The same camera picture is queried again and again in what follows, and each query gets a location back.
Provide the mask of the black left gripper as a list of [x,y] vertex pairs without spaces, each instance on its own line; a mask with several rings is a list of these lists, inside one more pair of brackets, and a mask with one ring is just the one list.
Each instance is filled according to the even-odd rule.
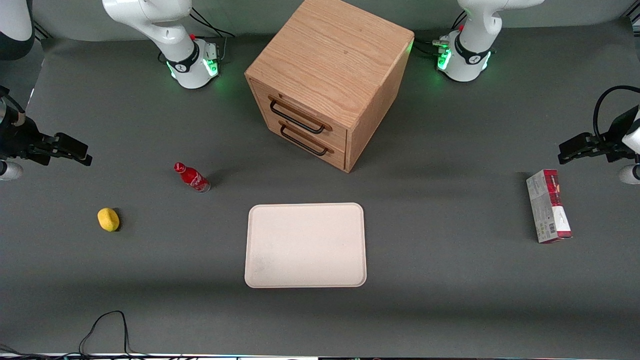
[[612,121],[608,130],[602,134],[605,150],[595,146],[593,135],[582,132],[562,142],[558,146],[558,163],[565,165],[580,158],[593,158],[606,155],[609,162],[626,157],[636,161],[640,153],[639,107],[629,109]]

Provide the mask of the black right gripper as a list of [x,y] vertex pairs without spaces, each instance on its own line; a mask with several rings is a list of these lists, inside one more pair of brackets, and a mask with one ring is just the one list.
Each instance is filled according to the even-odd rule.
[[27,117],[25,123],[15,126],[11,118],[5,116],[0,123],[0,159],[5,161],[10,158],[22,158],[41,166],[48,166],[51,158],[66,158],[83,166],[91,166],[93,157],[88,154],[89,146],[66,133],[58,132],[54,135],[54,148],[57,151],[51,152],[50,155],[34,151],[35,148],[41,147],[44,147],[46,152],[49,151],[50,146],[45,144],[48,139],[50,136],[39,132],[31,118]]

